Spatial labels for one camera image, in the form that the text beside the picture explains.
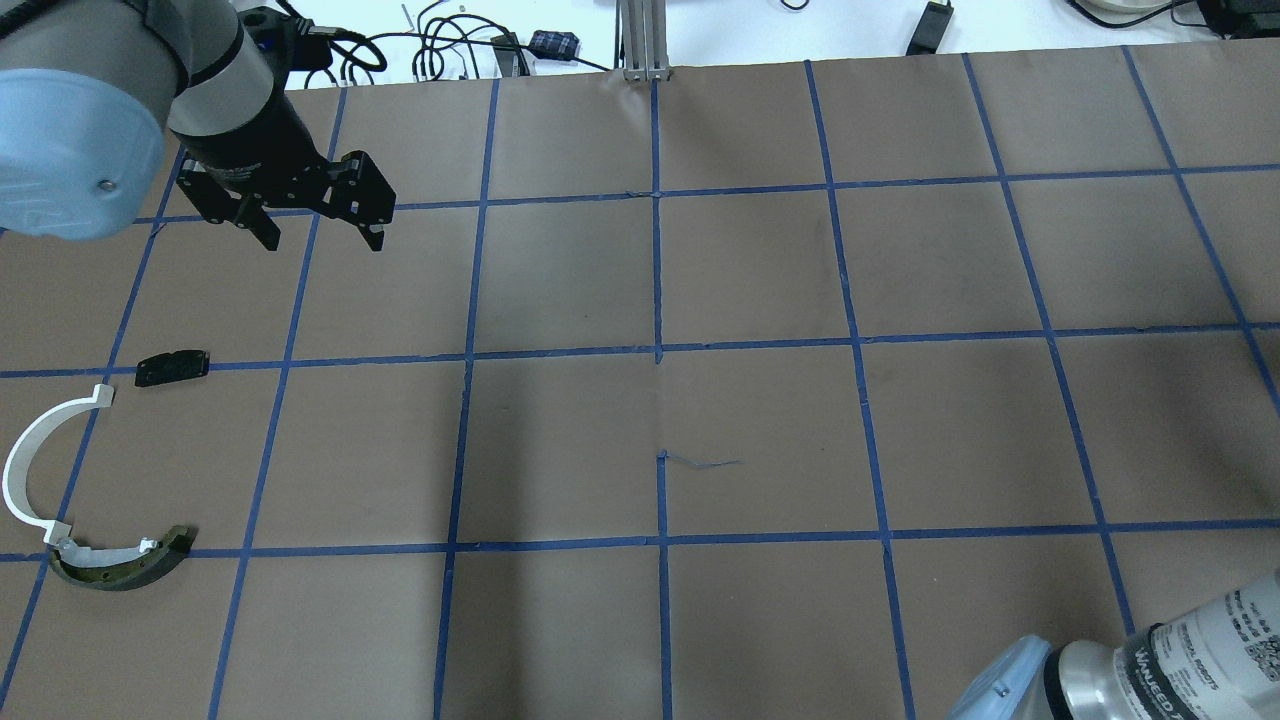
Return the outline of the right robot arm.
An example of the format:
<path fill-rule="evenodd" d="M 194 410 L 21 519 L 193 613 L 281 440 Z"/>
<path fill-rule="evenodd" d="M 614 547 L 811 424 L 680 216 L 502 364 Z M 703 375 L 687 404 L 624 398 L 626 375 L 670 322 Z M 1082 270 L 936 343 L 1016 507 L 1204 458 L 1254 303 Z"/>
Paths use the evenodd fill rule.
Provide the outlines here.
<path fill-rule="evenodd" d="M 1277 570 L 1116 647 L 1024 635 L 950 719 L 1276 719 Z"/>

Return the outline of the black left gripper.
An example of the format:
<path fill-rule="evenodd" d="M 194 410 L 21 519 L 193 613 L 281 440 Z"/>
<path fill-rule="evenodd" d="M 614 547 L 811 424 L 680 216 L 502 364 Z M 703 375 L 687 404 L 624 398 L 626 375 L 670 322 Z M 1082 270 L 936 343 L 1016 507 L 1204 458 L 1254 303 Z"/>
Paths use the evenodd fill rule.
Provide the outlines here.
<path fill-rule="evenodd" d="M 233 222 L 275 252 L 282 232 L 265 206 L 307 208 L 356 225 L 372 252 L 384 249 L 396 191 L 365 151 L 329 159 L 287 96 L 230 132 L 177 137 L 189 160 L 177 187 L 205 220 Z"/>

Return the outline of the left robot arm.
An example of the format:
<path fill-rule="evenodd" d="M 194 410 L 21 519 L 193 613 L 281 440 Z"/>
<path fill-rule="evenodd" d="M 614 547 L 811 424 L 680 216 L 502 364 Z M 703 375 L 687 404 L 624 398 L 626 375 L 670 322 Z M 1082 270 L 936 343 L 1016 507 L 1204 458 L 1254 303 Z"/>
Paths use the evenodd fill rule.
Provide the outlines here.
<path fill-rule="evenodd" d="M 210 224 L 279 245 L 273 209 L 347 222 L 378 252 L 396 192 L 364 151 L 330 160 L 285 96 L 356 32 L 289 3 L 5 1 L 1 222 L 40 237 L 102 240 L 138 215 L 180 143 L 177 188 Z"/>

